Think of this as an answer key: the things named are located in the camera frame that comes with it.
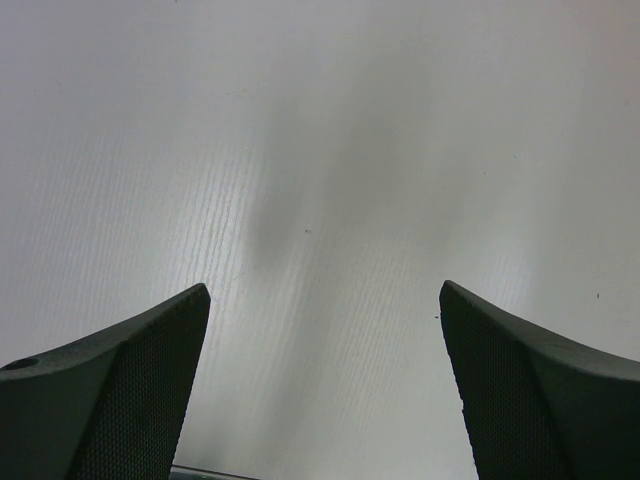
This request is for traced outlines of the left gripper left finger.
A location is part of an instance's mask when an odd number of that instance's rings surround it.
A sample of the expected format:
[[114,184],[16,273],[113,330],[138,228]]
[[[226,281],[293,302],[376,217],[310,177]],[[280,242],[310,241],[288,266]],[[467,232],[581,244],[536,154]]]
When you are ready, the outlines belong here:
[[210,310],[196,284],[1,369],[4,479],[166,479]]

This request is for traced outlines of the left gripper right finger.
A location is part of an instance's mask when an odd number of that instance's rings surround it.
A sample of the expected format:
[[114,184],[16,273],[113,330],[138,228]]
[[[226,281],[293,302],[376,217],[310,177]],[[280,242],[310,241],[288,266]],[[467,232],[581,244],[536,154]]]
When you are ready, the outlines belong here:
[[481,479],[636,479],[639,364],[447,280],[440,320]]

